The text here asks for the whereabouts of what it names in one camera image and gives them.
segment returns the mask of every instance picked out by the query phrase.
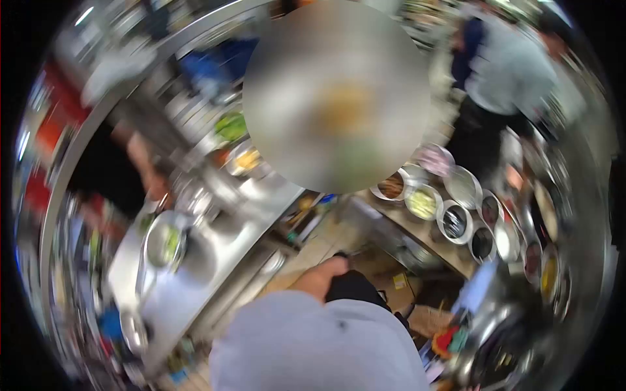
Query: pink food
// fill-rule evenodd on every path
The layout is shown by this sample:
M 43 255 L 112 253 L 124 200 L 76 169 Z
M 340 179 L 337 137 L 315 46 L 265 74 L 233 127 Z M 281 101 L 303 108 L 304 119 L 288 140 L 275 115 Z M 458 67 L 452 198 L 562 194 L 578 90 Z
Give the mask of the pink food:
M 436 145 L 421 148 L 418 151 L 417 161 L 424 170 L 438 176 L 447 176 L 450 170 L 447 156 Z

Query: yellow label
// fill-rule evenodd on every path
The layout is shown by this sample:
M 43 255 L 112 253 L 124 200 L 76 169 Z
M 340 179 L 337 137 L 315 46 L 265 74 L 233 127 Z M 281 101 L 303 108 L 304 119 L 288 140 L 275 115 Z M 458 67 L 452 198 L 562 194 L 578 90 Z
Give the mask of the yellow label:
M 404 275 L 404 273 L 400 273 L 400 274 L 394 276 L 393 284 L 394 284 L 394 286 L 396 287 L 397 290 L 406 287 L 406 285 L 408 284 L 408 282 L 406 280 L 406 275 Z

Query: hand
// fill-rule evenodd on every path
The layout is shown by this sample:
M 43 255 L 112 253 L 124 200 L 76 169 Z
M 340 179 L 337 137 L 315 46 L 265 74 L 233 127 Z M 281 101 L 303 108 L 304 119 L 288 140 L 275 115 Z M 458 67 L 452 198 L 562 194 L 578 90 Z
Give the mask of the hand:
M 150 170 L 141 176 L 141 183 L 150 201 L 159 202 L 166 194 L 169 194 L 163 207 L 164 209 L 172 207 L 173 197 L 171 196 L 170 184 L 163 175 L 155 170 Z
M 343 256 L 334 256 L 308 269 L 288 289 L 306 292 L 324 304 L 332 278 L 346 274 L 348 269 L 348 259 Z

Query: blurred circle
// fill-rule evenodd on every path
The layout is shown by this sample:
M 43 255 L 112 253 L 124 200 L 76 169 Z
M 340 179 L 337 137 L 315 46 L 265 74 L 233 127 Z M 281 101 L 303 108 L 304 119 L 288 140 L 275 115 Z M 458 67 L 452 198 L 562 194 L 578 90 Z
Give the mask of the blurred circle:
M 304 188 L 350 193 L 393 175 L 419 144 L 428 62 L 402 27 L 369 6 L 320 1 L 262 36 L 248 64 L 254 146 Z

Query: black pants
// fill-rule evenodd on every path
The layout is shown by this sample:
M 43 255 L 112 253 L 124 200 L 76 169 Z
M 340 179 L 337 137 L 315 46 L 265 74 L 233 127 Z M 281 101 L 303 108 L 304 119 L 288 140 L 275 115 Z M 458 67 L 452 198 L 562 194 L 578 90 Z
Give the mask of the black pants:
M 360 272 L 350 270 L 346 274 L 332 278 L 331 287 L 326 293 L 326 302 L 349 298 L 379 305 L 391 312 L 391 308 L 382 299 L 376 287 Z M 409 323 L 399 312 L 394 314 L 396 318 L 409 329 Z
M 478 106 L 466 96 L 459 116 L 454 122 L 454 133 L 446 148 L 457 165 L 466 168 L 481 181 L 497 166 L 500 158 L 500 133 L 509 126 L 520 136 L 532 135 L 528 120 L 521 114 L 501 115 Z

